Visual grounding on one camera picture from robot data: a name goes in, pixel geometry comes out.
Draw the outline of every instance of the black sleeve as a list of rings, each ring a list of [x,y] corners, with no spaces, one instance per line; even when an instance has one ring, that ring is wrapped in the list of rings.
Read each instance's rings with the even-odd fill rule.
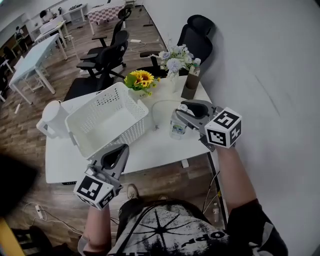
[[[233,240],[249,245],[253,251],[287,256],[288,249],[278,231],[262,210],[258,199],[231,211],[227,233]]]

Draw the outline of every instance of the glass vase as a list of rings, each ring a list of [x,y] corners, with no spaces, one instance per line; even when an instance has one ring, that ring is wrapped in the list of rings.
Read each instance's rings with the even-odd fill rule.
[[[179,72],[168,74],[167,77],[169,80],[170,91],[174,94],[177,91],[177,83],[179,80]]]

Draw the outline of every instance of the water bottle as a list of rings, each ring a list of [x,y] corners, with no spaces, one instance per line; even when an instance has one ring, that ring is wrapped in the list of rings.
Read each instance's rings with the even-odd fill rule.
[[[215,202],[213,204],[213,220],[215,223],[219,222],[219,206],[218,206],[218,203]]]
[[[178,110],[188,111],[188,107],[185,104],[180,104]],[[181,140],[181,137],[186,133],[187,126],[182,122],[176,114],[176,109],[172,112],[170,121],[170,137],[175,140]]]

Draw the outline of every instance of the desk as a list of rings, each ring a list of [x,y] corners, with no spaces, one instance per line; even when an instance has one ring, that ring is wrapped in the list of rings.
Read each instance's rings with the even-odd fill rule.
[[[186,79],[186,76],[181,76],[177,83],[177,92],[170,93],[170,83],[164,78],[154,90],[153,95],[142,100],[150,112],[154,105],[154,122],[159,129],[155,131],[150,129],[130,144],[130,155],[124,170],[125,174],[171,164],[209,152],[209,149],[198,141],[200,134],[196,130],[187,128],[181,140],[175,140],[169,136],[171,115],[184,100],[181,98],[181,93]],[[71,113],[95,95],[95,92],[87,94],[62,102],[61,105]],[[194,98],[210,101],[201,84]],[[73,145],[71,139],[46,138],[45,179],[47,183],[77,181],[89,163],[80,154],[78,147]]]
[[[118,3],[108,3],[102,6],[92,8],[88,11],[87,16],[90,22],[92,35],[95,34],[93,23],[100,23],[102,21],[113,20],[118,17],[118,13],[125,7],[125,2],[120,1]]]
[[[14,71],[13,71],[12,68],[10,67],[8,61],[9,61],[9,60],[6,59],[6,60],[0,65],[0,67],[6,65],[6,66],[8,67],[8,69],[10,70],[10,72],[13,74]]]
[[[67,43],[66,43],[66,40],[65,40],[65,37],[64,37],[64,34],[62,33],[61,31],[61,27],[64,27],[64,31],[65,31],[65,34],[66,36],[69,36],[69,32],[68,32],[68,29],[67,29],[67,26],[66,26],[66,21],[62,21],[59,25],[57,25],[54,29],[51,29],[49,30],[48,32],[45,32],[43,34],[40,34],[35,40],[34,42],[39,42],[41,39],[45,38],[47,35],[50,35],[51,33],[55,32],[55,31],[59,31],[59,35],[60,35],[60,38],[62,39],[62,42],[63,42],[63,45],[64,45],[64,48],[67,47]]]
[[[81,12],[81,16],[82,16],[82,20],[83,20],[83,22],[85,22],[86,20],[85,20],[85,16],[84,16],[84,10],[83,10],[83,8],[85,8],[87,5],[88,5],[88,4],[87,4],[87,3],[85,3],[85,4],[81,5],[81,6],[80,6],[80,7],[78,7],[78,8],[75,8],[75,9],[69,10],[68,12],[63,13],[63,14],[62,14],[62,16],[67,15],[67,14],[71,14],[71,13],[74,13],[74,12],[77,12],[77,11],[80,11],[80,12]]]
[[[20,48],[20,50],[21,50],[21,53],[22,53],[22,48],[21,48],[21,46],[20,46],[20,41],[23,39],[26,39],[27,37],[29,36],[29,34],[27,34],[26,36],[23,36],[22,38],[20,38],[20,39],[18,39],[17,41],[16,41],[16,43],[14,44],[14,46],[11,48],[11,51],[13,52],[14,51],[14,48],[16,48],[17,46],[19,46],[19,48]]]
[[[44,82],[46,87],[50,90],[50,92],[52,94],[56,93],[55,89],[51,86],[51,84],[49,83],[49,81],[46,79],[41,69],[39,68],[41,63],[44,61],[46,54],[48,53],[48,51],[50,51],[50,49],[55,44],[55,41],[57,41],[64,59],[67,60],[68,57],[61,45],[61,42],[59,40],[59,35],[55,34],[47,38],[46,40],[38,43],[28,52],[28,54],[23,59],[22,63],[19,65],[17,71],[14,73],[13,77],[10,80],[10,83],[9,83],[10,88],[14,91],[17,91],[29,104],[32,104],[32,102],[22,93],[22,91],[20,91],[16,87],[16,83],[19,82],[20,79],[24,78],[28,73],[30,73],[33,70],[36,71],[36,73],[39,75],[39,77]]]

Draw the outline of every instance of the white table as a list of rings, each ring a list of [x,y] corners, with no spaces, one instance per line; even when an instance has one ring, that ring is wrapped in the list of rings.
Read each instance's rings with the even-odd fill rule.
[[[77,11],[80,11],[80,12],[81,12],[81,16],[82,16],[82,20],[83,20],[83,22],[85,22],[86,20],[85,20],[83,8],[85,8],[87,5],[88,5],[87,3],[82,4],[82,5],[81,5],[80,7],[78,7],[78,8],[75,8],[75,9],[69,10],[69,11],[66,12],[66,13],[63,13],[62,16],[67,15],[67,14],[71,14],[71,13],[74,13],[74,12],[77,12]]]
[[[20,79],[24,78],[28,73],[35,70],[35,72],[39,75],[45,86],[50,90],[52,94],[55,94],[55,89],[51,86],[45,75],[42,73],[41,69],[39,68],[43,60],[45,59],[46,54],[55,44],[55,41],[57,41],[61,53],[63,55],[63,58],[65,60],[68,59],[61,42],[59,40],[59,35],[55,34],[46,40],[40,42],[39,44],[35,45],[26,55],[26,57],[23,59],[22,63],[19,65],[16,72],[13,74],[13,77],[10,80],[9,87],[13,91],[17,91],[26,102],[29,104],[32,104],[32,101],[30,101],[23,93],[20,91],[16,84],[19,82]]]
[[[0,65],[0,67],[6,65],[6,66],[8,67],[8,69],[10,70],[10,72],[13,74],[14,71],[13,71],[12,68],[10,67],[8,61],[9,61],[9,60],[6,59],[6,60]]]
[[[130,144],[130,155],[124,170],[125,174],[167,165],[209,152],[209,149],[198,141],[200,134],[195,130],[188,128],[181,140],[175,140],[169,136],[172,112],[184,100],[181,98],[181,93],[186,78],[186,76],[179,78],[178,90],[174,94],[169,93],[167,79],[162,79],[153,95],[142,100],[149,111],[151,111],[152,105],[158,102],[153,107],[153,117],[159,129],[149,130]],[[62,106],[71,113],[95,95],[96,93],[91,93],[74,98],[62,102]],[[199,84],[194,98],[210,101],[201,84]],[[88,164],[89,161],[82,157],[71,139],[46,138],[45,178],[47,183],[75,182],[81,177]]]
[[[55,32],[55,31],[58,31],[59,32],[59,35],[60,35],[60,38],[62,39],[62,42],[63,42],[63,45],[64,45],[64,48],[67,48],[67,43],[66,43],[66,40],[65,40],[65,37],[64,37],[64,34],[62,33],[61,31],[61,28],[62,26],[64,27],[64,31],[65,31],[65,34],[66,36],[69,36],[69,32],[68,32],[68,29],[67,29],[67,26],[66,26],[66,21],[62,21],[60,22],[55,28],[43,33],[43,34],[40,34],[35,40],[34,42],[35,43],[38,43],[40,40],[42,40],[43,38],[45,38],[47,35],[50,35],[51,33]]]

